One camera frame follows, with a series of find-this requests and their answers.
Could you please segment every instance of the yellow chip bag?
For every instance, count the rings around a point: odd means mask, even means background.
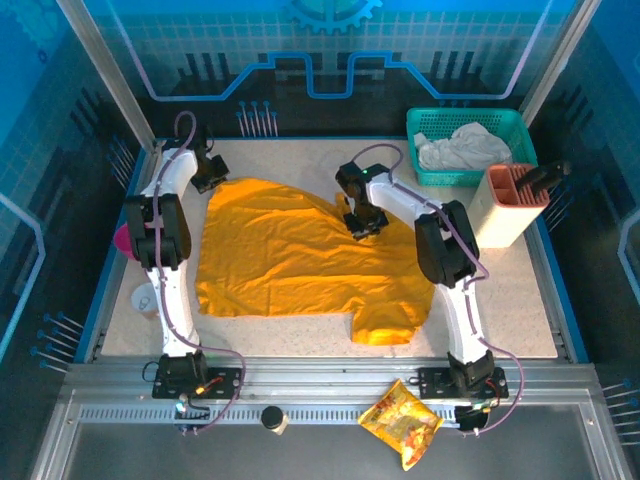
[[[402,456],[406,471],[422,458],[444,420],[397,380],[358,423]]]

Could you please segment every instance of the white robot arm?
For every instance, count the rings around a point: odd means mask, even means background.
[[[367,195],[371,203],[393,214],[398,219],[415,228],[414,223],[422,215],[431,215],[435,211],[428,207],[422,199],[412,195],[412,189],[399,180],[391,182],[388,173],[380,173],[367,183]],[[438,207],[442,203],[438,200],[427,199]],[[455,282],[453,288],[438,284],[438,293],[443,297],[447,308],[447,327],[449,330],[449,352],[462,364],[476,362],[487,353],[487,347],[478,339],[482,338],[482,327],[476,320],[476,331],[472,332],[466,298],[469,296],[473,318],[478,319],[478,304],[476,302],[475,283],[465,288],[464,277]]]
[[[157,169],[151,182],[145,188],[141,195],[146,198],[153,198],[153,193],[158,182],[158,175],[164,164],[172,158],[176,153],[176,148],[171,148],[163,152],[162,164]],[[176,158],[171,160],[171,165],[165,171],[162,182],[160,184],[159,195],[177,195],[181,199],[184,191],[189,184],[191,178],[198,171],[198,162],[193,150],[185,150]],[[163,219],[154,219],[154,221],[162,222]],[[187,259],[185,258],[178,264],[177,269],[171,267],[162,267],[164,271],[165,281],[165,302],[167,305],[167,313],[171,317],[171,322],[176,327],[176,332],[189,340],[191,343],[198,345],[200,337],[193,326],[191,317],[191,308],[189,306],[189,297],[187,294]],[[154,266],[147,270],[147,276],[156,293],[158,304],[160,302],[160,276],[158,275],[158,267]],[[170,357],[182,357],[187,353],[195,353],[196,349],[190,347],[180,341],[175,334],[169,329],[165,312],[160,308],[160,321],[162,323],[162,353]]]
[[[191,253],[191,237],[180,198],[189,181],[200,192],[215,187],[228,174],[221,158],[209,159],[202,148],[184,150],[180,155],[176,147],[165,146],[163,163],[171,162],[159,185],[160,218],[153,218],[152,200],[158,173],[141,195],[129,197],[125,201],[125,212],[131,235],[134,256],[154,285],[160,302],[159,268],[165,277],[164,296],[166,310],[175,330],[160,309],[163,329],[163,358],[161,367],[170,364],[167,371],[181,368],[188,376],[193,365],[206,369],[202,352],[183,343],[175,334],[187,339],[192,345],[199,344],[199,337],[193,325],[187,296],[186,268]],[[475,273],[475,265],[460,250],[453,238],[444,239],[443,225],[432,206],[446,214],[458,233],[465,238],[469,249],[479,255],[473,232],[464,207],[459,202],[441,204],[432,199],[424,199],[409,186],[391,179],[388,169],[373,165],[366,170],[350,162],[340,167],[336,175],[338,183],[350,198],[352,213],[345,216],[347,227],[355,238],[379,233],[387,225],[383,209],[412,226],[416,232],[418,263],[425,276],[438,287],[447,307],[449,329],[449,362],[455,384],[464,395],[482,384],[494,371],[493,356],[479,342],[483,337],[475,301],[475,288],[465,282]],[[155,222],[161,222],[161,263],[155,261]],[[469,320],[469,312],[475,325]]]
[[[388,224],[384,211],[415,230],[420,269],[437,285],[447,308],[451,376],[462,395],[480,388],[495,367],[491,351],[479,341],[483,333],[475,284],[467,284],[476,267],[454,238],[443,237],[442,230],[446,235],[447,228],[434,209],[447,215],[468,250],[478,258],[479,250],[462,204],[424,198],[392,179],[389,170],[379,164],[361,170],[349,162],[340,167],[336,180],[349,197],[352,211],[345,215],[345,222],[354,238],[379,233]]]
[[[166,313],[169,314],[175,330],[171,330],[167,322],[165,309],[160,308],[163,332],[162,353],[171,358],[185,357],[187,354],[194,355],[197,351],[196,348],[182,342],[176,334],[193,345],[200,344],[200,338],[193,325],[187,294],[186,271],[187,259],[191,254],[191,236],[180,199],[189,182],[203,193],[224,181],[229,173],[221,157],[216,156],[211,159],[207,154],[206,139],[201,139],[200,142],[194,141],[181,153],[178,152],[177,145],[165,145],[162,163],[158,166],[149,185],[140,195],[129,197],[125,201],[133,253],[153,284],[158,304],[161,302],[159,269],[162,268],[164,273]],[[167,163],[169,165],[160,179],[160,172]],[[152,201],[157,186],[159,186],[160,217],[153,218]],[[160,222],[162,228],[161,266],[156,265],[155,261],[156,222]]]

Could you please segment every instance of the pink container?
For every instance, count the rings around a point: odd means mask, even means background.
[[[133,256],[133,248],[131,248],[131,239],[129,238],[129,227],[126,223],[116,230],[116,234],[113,236],[113,244],[118,250],[124,253],[127,258],[131,260],[136,259],[136,257]]]

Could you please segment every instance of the white towel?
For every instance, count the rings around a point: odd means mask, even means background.
[[[484,170],[512,160],[507,144],[477,122],[458,128],[450,139],[432,142],[418,133],[414,141],[420,166],[426,170]]]

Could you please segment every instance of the table surface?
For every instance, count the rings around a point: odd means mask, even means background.
[[[384,140],[407,154],[407,142]],[[334,179],[338,167],[362,148],[376,143],[361,140],[219,140],[214,153],[221,154],[231,172],[229,178],[255,177],[301,188],[330,202],[340,187]],[[391,166],[397,153],[379,148],[360,157],[364,168],[374,163]],[[411,161],[405,157],[397,177],[418,187]],[[419,187],[424,194],[465,206],[474,189]],[[212,193],[198,195],[191,185],[182,198],[193,243],[187,285],[193,321],[203,345],[231,348],[247,356],[330,357],[446,357],[449,335],[444,302],[436,293],[429,318],[406,345],[372,347],[350,341],[351,315],[219,318],[199,313],[195,276],[206,208]],[[555,358],[557,351],[540,297],[540,291],[523,236],[506,249],[485,249],[480,259],[489,269],[489,280],[477,286],[478,308],[487,339],[519,357]],[[118,291],[101,354],[104,356],[159,356],[162,330],[159,317],[145,317],[131,305],[131,294],[148,278],[140,265],[129,261]]]

